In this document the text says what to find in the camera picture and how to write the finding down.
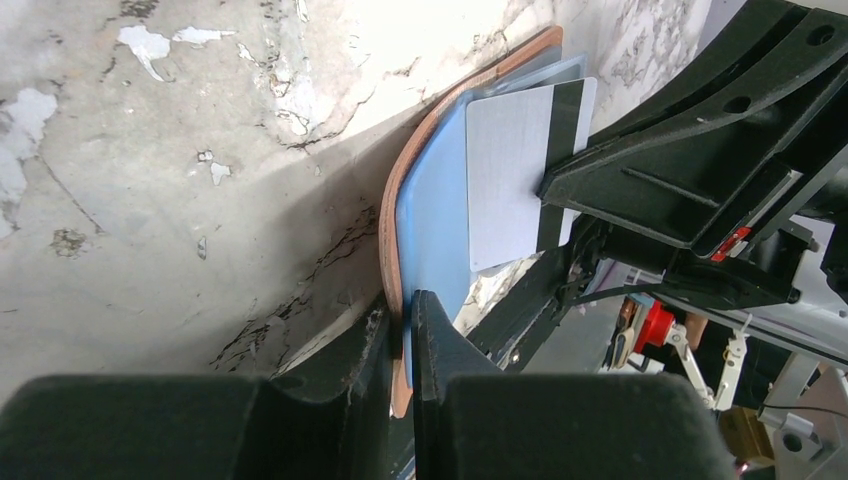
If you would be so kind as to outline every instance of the black metal bracket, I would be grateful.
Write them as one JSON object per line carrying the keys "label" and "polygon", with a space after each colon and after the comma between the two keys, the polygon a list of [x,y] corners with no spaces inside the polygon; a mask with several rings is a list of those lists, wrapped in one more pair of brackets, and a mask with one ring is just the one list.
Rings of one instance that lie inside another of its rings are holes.
{"label": "black metal bracket", "polygon": [[0,412],[0,476],[385,478],[391,365],[383,312],[380,299],[339,338],[270,381],[34,380]]}
{"label": "black metal bracket", "polygon": [[418,479],[732,476],[715,422],[682,379],[504,374],[435,294],[416,292],[412,319]]}
{"label": "black metal bracket", "polygon": [[749,0],[667,86],[546,174],[544,202],[708,258],[771,236],[845,165],[848,18]]}

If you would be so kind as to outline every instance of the yellow component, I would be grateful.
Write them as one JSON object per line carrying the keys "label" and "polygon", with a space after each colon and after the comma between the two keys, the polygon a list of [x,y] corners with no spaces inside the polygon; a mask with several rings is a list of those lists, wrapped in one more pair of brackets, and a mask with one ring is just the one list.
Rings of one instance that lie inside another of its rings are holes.
{"label": "yellow component", "polygon": [[757,420],[756,411],[733,407],[721,413],[718,426],[728,450],[737,460],[754,468],[774,465],[774,450],[765,425]]}

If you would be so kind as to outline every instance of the white bracket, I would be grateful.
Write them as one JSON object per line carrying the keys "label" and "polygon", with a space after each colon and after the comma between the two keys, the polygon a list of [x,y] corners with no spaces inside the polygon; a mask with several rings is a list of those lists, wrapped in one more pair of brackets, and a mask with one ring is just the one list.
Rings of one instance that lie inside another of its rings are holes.
{"label": "white bracket", "polygon": [[804,462],[809,462],[822,451],[822,443],[816,435],[815,425],[805,418],[788,413],[786,421],[778,431],[783,447]]}
{"label": "white bracket", "polygon": [[713,393],[704,382],[701,370],[698,369],[698,363],[692,355],[692,349],[689,348],[689,341],[686,340],[686,327],[677,323],[673,324],[665,337],[665,343],[674,346],[677,355],[680,357],[680,362],[683,364],[683,369],[686,370],[686,376],[689,377],[689,381],[695,387],[695,392],[704,401],[704,405],[709,409],[715,408]]}
{"label": "white bracket", "polygon": [[789,406],[798,403],[798,398],[807,388],[807,382],[818,366],[819,361],[815,358],[793,353],[774,381],[774,387],[760,411],[759,420],[771,427],[782,428],[789,410],[769,408],[769,405]]}
{"label": "white bracket", "polygon": [[727,342],[727,349],[724,351],[724,369],[721,371],[721,380],[715,398],[715,409],[718,411],[723,412],[733,406],[733,397],[736,394],[736,387],[739,386],[739,375],[742,373],[742,363],[748,353],[746,338],[748,335],[742,331],[734,331],[733,338]]}

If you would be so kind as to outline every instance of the orange edge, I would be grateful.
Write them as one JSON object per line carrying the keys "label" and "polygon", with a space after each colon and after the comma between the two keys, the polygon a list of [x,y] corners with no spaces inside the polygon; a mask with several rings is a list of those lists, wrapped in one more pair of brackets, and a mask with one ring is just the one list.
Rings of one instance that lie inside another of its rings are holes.
{"label": "orange edge", "polygon": [[[487,85],[498,78],[512,72],[521,65],[527,63],[542,50],[548,47],[562,45],[562,27],[548,27],[535,38],[524,44],[515,53],[509,55],[494,66],[474,75],[450,91],[435,107],[424,117],[424,120],[415,129],[409,141],[403,147],[397,161],[392,167],[386,189],[383,191],[383,200],[380,206],[379,220],[379,250],[380,271],[383,277],[383,288],[386,292],[386,300],[392,317],[393,328],[400,328],[403,319],[403,290],[400,280],[400,260],[398,258],[397,223],[395,211],[397,210],[397,195],[409,170],[415,164],[421,149],[430,140],[430,136],[438,126],[445,111],[453,105],[454,100],[463,92]],[[401,358],[392,362],[392,410],[395,417],[402,418],[406,415],[409,402],[412,398],[412,389],[406,378],[404,368],[404,357],[407,352],[401,354]]]}

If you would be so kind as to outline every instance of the red component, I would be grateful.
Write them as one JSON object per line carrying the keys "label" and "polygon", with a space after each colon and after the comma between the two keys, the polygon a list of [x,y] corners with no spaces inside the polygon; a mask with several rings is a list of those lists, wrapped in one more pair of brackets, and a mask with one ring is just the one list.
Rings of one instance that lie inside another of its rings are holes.
{"label": "red component", "polygon": [[742,240],[745,240],[745,237],[751,233],[750,227],[739,227],[739,230],[730,236],[724,243],[718,247],[716,253],[712,256],[712,261],[714,262],[723,262],[725,258],[727,258],[727,254],[733,250],[733,247],[736,246]]}
{"label": "red component", "polygon": [[642,353],[646,343],[656,347],[663,346],[672,323],[674,323],[674,314],[662,308],[662,303],[655,301],[651,311],[645,317],[645,323],[642,324],[642,330],[639,332],[633,351]]}

